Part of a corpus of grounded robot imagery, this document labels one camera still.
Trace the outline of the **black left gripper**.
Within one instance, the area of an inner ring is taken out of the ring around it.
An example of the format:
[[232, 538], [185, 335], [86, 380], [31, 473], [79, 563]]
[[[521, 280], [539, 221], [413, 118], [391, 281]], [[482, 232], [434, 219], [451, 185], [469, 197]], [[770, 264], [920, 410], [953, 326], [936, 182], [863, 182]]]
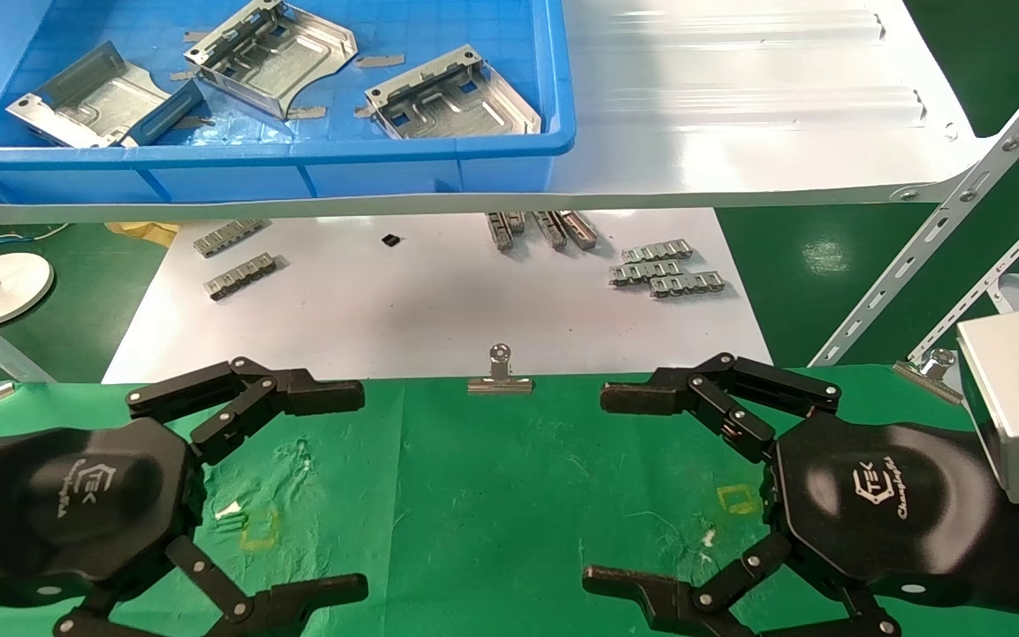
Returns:
[[[360, 380], [315, 380], [306, 368], [238, 357], [131, 391], [131, 417], [153, 419], [0, 436], [0, 606], [85, 596], [54, 625], [56, 636], [154, 636], [110, 614], [173, 567], [221, 613], [206, 636], [300, 636], [315, 611], [365, 600], [361, 573], [244, 595], [191, 540], [206, 499], [201, 463], [221, 463], [279, 415], [364, 405]], [[190, 447], [159, 424], [210, 408]]]

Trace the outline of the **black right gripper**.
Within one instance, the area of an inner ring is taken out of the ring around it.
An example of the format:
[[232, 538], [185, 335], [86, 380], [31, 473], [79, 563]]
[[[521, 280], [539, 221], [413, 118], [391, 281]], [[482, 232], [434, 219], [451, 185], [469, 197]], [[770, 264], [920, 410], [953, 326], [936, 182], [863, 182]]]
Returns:
[[[747, 461], [772, 461], [767, 485], [782, 533], [769, 533], [700, 586], [589, 565], [583, 588], [638, 604], [655, 632], [754, 636], [733, 605], [793, 554], [805, 580], [829, 596], [840, 589], [847, 617], [768, 636], [901, 636], [871, 592], [923, 606], [1019, 614], [1019, 505], [993, 476], [978, 436], [845, 422], [830, 415], [840, 399], [840, 388], [824, 380], [729, 352], [693, 368], [656, 368], [643, 382], [606, 383], [600, 407], [609, 414], [688, 414]], [[749, 403], [809, 418], [777, 438]]]

